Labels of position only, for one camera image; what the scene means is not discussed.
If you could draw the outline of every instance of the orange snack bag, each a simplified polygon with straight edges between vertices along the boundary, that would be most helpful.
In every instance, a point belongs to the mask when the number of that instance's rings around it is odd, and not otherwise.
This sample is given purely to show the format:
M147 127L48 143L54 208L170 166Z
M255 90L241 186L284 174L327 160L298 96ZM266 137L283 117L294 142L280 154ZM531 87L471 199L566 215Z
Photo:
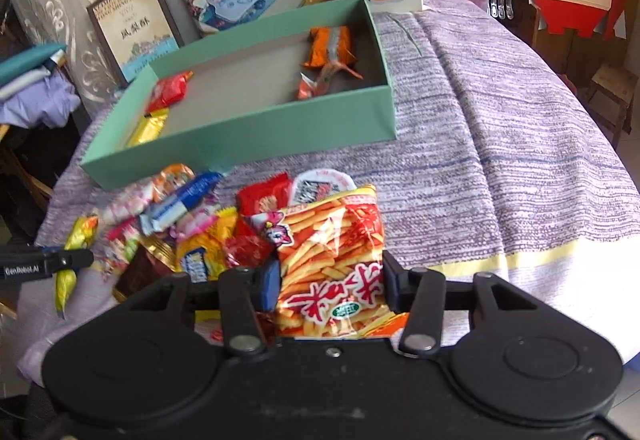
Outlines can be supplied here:
M278 247L282 288L276 305L281 336L357 338L392 335L385 304L384 233L376 189L367 185L316 203L253 216Z
M332 60L351 66L356 62L353 55L351 31L346 26L335 28L311 28L314 38L306 68L323 68Z

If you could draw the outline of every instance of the framed poster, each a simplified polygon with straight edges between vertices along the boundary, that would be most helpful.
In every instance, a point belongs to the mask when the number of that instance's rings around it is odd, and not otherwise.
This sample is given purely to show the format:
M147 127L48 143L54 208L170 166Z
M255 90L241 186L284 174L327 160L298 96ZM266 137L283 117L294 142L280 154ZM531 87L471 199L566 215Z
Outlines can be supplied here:
M87 11L121 86L182 44L163 0L97 0Z

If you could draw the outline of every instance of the wooden chair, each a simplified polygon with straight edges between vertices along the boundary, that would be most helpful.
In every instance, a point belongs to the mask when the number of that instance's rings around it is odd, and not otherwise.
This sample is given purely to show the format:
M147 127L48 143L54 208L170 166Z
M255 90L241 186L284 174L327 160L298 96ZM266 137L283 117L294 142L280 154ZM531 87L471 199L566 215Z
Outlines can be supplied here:
M637 83L638 77L630 71L625 70L625 68L614 68L605 63L593 75L589 89L582 102L591 118L613 133L611 146L614 150L618 147L622 130L624 129L626 133L631 133L631 116ZM604 118L603 115L596 112L589 105L597 92L604 93L618 104L618 117L615 123Z

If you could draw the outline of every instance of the candy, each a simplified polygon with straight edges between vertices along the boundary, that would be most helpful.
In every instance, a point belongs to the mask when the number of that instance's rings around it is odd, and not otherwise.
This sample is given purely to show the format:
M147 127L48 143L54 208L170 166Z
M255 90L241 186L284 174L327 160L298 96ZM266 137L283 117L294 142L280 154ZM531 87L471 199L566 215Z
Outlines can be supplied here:
M314 42L309 60L303 64L306 68L322 68L332 60L345 66L351 66L356 62L351 31L346 26L311 28L311 36Z
M223 178L220 173L206 172L195 177L160 203L149 205L140 214L145 235L162 232L195 207L203 196Z
M173 164L139 185L130 185L100 213L100 225L111 227L137 216L151 201L164 200L170 193L194 177L186 165Z
M351 73L354 77L362 80L362 75L356 73L351 70L348 66L345 66L343 63L338 62L337 60L331 60L328 62L322 70L320 71L320 75L317 80L311 80L304 73L300 73L302 79L300 80L300 85L298 86L298 100L306 100L315 96L322 96L329 91L329 87L331 86L331 81L338 71L344 70Z
M238 191L236 201L241 216L275 211L289 203L291 180L287 173L281 173L258 184L247 185ZM236 227L236 237L255 235L241 218Z
M194 283L216 280L226 270L223 245L233 236L238 211L235 207L216 213L218 219L205 232L195 234L178 245L177 266Z
M175 254L155 237L141 236L138 249L113 288L113 296L123 302L136 292L175 271Z
M187 81L193 76L193 71L178 73L174 76L161 78L156 82L145 114L169 107L180 102L187 92Z
M158 111L149 113L149 115L143 116L129 137L129 140L127 140L125 147L133 147L158 138L168 116L168 108L159 109Z
M368 337L394 318L383 293L384 236L372 185L251 221L278 247L280 335Z
M352 191L355 188L356 184L345 173L335 169L312 169L296 176L293 180L289 205L314 203L336 193Z
M231 237L223 246L229 268L261 266L273 252L273 245L259 235Z
M213 193L206 194L194 209L181 217L176 223L175 236L177 242L181 243L192 235L207 230L218 219L216 211L219 209L218 197Z
M80 216L76 219L65 241L65 250L88 248L94 242L98 229L98 217ZM53 304L58 315L64 317L66 303L76 288L78 277L74 270L60 270L54 274Z
M103 259L105 276L111 275L114 271L123 272L127 268L138 249L140 236L140 228L135 217L130 217L107 233L108 244Z

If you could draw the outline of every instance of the open cardboard box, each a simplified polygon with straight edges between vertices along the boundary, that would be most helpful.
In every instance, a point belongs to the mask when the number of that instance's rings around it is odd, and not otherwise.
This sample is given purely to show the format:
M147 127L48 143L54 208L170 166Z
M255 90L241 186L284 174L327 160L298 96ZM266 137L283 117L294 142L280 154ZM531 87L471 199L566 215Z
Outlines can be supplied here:
M300 67L315 26L347 25L354 69L327 95L297 101ZM126 148L155 83L193 70L187 96L171 107L160 137ZM82 168L104 189L172 163L228 171L256 160L396 137L393 92L366 0L290 10L209 36L148 65L127 88L87 149Z

